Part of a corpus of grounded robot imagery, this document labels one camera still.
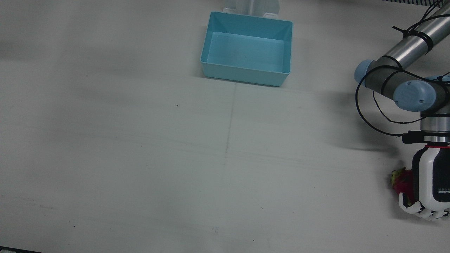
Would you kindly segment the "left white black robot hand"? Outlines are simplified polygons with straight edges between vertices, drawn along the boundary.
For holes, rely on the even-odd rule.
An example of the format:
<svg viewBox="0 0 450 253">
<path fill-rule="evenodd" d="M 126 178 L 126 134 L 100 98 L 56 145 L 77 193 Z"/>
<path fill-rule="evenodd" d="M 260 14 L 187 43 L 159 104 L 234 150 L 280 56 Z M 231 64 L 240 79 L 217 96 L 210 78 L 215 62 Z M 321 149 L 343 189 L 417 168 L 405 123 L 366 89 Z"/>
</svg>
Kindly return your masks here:
<svg viewBox="0 0 450 253">
<path fill-rule="evenodd" d="M 449 146 L 425 145 L 412 159 L 414 200 L 399 194 L 400 208 L 417 217 L 449 219 Z"/>
</svg>

